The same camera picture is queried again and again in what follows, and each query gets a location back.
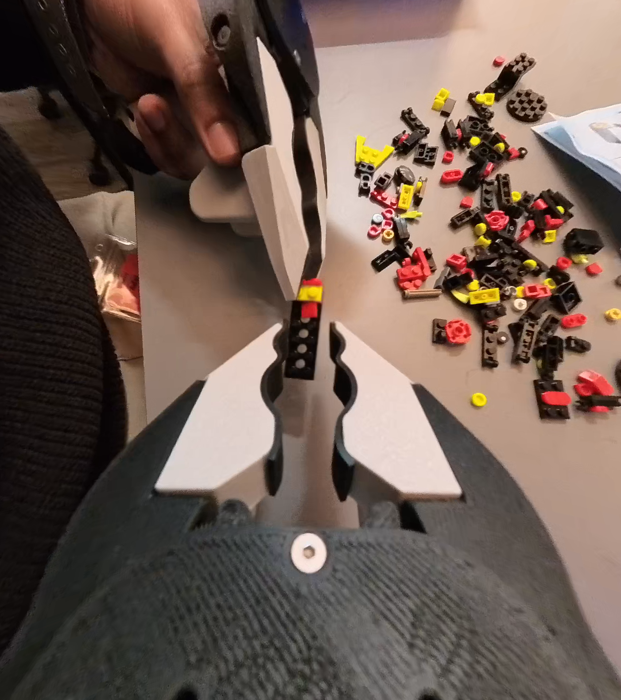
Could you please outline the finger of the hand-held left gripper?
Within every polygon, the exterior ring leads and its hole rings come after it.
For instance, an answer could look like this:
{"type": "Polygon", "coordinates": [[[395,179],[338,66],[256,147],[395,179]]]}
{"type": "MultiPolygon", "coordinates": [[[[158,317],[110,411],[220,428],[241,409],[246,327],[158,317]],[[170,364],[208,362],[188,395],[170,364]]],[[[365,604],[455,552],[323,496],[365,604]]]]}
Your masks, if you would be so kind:
{"type": "Polygon", "coordinates": [[[320,276],[326,252],[327,185],[322,129],[311,116],[298,121],[298,182],[307,237],[303,279],[320,276]]]}
{"type": "Polygon", "coordinates": [[[310,249],[292,153],[294,119],[276,62],[262,41],[256,42],[271,144],[246,153],[237,169],[206,165],[191,182],[189,205],[205,223],[226,223],[246,234],[259,229],[281,292],[291,301],[310,249]]]}

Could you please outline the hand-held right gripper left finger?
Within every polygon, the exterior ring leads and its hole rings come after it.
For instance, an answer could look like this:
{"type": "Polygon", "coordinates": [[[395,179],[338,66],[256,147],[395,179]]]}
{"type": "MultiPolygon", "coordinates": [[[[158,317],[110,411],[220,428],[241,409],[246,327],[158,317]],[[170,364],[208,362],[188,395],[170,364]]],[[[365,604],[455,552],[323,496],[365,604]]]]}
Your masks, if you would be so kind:
{"type": "Polygon", "coordinates": [[[237,500],[250,509],[268,494],[265,466],[276,436],[262,380],[279,353],[276,323],[211,372],[155,483],[162,495],[237,500]]]}

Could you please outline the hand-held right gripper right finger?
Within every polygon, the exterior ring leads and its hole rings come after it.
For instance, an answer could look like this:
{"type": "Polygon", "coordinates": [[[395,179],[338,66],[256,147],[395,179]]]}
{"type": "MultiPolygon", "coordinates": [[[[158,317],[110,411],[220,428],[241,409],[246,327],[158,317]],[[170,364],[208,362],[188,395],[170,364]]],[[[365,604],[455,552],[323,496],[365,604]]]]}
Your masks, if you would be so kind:
{"type": "Polygon", "coordinates": [[[344,324],[330,325],[338,499],[358,504],[455,501],[463,489],[428,419],[417,384],[344,324]]]}

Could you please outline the black beam lego assembly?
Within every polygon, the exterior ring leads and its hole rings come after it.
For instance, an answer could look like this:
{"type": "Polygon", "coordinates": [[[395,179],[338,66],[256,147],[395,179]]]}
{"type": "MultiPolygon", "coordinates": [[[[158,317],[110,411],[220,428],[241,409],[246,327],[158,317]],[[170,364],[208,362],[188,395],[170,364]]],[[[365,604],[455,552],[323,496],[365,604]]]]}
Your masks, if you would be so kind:
{"type": "Polygon", "coordinates": [[[284,376],[287,379],[312,381],[315,378],[322,301],[322,280],[317,277],[302,280],[296,299],[291,303],[289,316],[288,351],[284,366],[284,376]],[[320,303],[319,317],[301,319],[301,302],[320,303]]]}

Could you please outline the pile of loose lego pieces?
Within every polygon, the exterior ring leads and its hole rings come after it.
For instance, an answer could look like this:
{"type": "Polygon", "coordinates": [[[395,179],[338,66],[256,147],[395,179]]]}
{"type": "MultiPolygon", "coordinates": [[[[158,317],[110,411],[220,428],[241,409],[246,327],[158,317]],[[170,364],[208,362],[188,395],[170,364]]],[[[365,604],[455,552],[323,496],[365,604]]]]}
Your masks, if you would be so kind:
{"type": "Polygon", "coordinates": [[[565,354],[585,354],[591,344],[571,334],[588,322],[580,310],[585,302],[575,269],[592,279],[604,274],[597,257],[604,248],[597,230],[572,227],[574,203],[559,190],[519,191],[514,188],[506,164],[527,156],[525,147],[508,142],[493,126],[493,105],[501,102],[510,116],[534,125],[547,113],[543,95],[519,86],[536,64],[526,52],[510,61],[497,56],[498,76],[484,89],[469,92],[472,113],[453,118],[455,100],[448,89],[436,93],[431,106],[443,118],[443,147],[429,144],[430,127],[412,107],[401,111],[404,128],[381,148],[357,135],[355,176],[358,196],[367,197],[380,212],[373,215],[367,236],[383,240],[387,249],[371,261],[376,272],[396,265],[395,286],[406,300],[454,298],[470,309],[472,320],[434,319],[435,345],[461,346],[471,341],[472,327],[481,330],[481,366],[498,367],[498,346],[512,338],[513,365],[533,363],[533,381],[541,419],[569,418],[572,398],[557,378],[565,354]],[[429,193],[425,173],[414,167],[443,170],[439,185],[461,188],[458,212],[448,222],[450,230],[468,228],[470,246],[434,261],[428,246],[411,240],[411,221],[424,213],[429,193]]]}

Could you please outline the clear bag of lego parts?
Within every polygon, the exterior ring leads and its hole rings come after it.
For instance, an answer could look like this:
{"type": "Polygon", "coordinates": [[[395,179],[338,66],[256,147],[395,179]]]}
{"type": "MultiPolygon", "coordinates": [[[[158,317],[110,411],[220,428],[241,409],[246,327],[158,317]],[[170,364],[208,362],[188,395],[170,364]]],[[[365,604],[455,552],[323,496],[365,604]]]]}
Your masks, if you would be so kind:
{"type": "Polygon", "coordinates": [[[141,323],[136,243],[105,234],[93,247],[89,261],[100,311],[114,319],[141,323]]]}

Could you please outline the person's left hand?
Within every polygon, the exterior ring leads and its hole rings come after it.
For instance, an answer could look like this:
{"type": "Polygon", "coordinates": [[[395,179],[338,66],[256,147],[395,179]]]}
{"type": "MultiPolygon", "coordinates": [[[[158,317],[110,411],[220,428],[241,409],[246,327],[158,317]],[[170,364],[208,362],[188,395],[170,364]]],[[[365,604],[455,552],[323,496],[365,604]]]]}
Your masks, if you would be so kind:
{"type": "Polygon", "coordinates": [[[242,152],[197,1],[82,1],[90,65],[131,107],[156,167],[191,180],[242,152]]]}

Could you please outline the black chair base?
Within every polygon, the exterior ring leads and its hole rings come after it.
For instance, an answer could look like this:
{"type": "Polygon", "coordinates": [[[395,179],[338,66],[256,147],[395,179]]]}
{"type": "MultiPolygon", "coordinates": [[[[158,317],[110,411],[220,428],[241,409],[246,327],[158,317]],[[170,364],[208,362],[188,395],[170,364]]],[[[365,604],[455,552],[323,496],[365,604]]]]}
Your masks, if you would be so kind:
{"type": "Polygon", "coordinates": [[[36,91],[38,94],[37,109],[41,117],[50,122],[56,122],[62,118],[63,110],[53,96],[53,92],[59,93],[90,135],[93,144],[92,154],[88,160],[88,180],[90,183],[98,187],[112,184],[111,171],[106,164],[109,162],[115,174],[125,185],[126,190],[132,191],[134,180],[131,170],[116,152],[113,143],[114,137],[110,132],[111,123],[107,118],[78,104],[76,98],[67,96],[65,89],[53,85],[39,85],[36,91]]]}

